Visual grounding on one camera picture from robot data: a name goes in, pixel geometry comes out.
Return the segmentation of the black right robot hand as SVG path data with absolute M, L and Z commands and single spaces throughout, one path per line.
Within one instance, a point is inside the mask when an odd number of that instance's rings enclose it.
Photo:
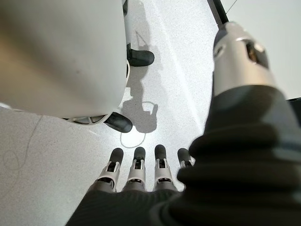
M 109 193 L 96 181 L 69 226 L 298 226 L 301 128 L 277 88 L 262 45 L 226 22 L 214 40 L 213 93 L 195 159 L 154 192 Z

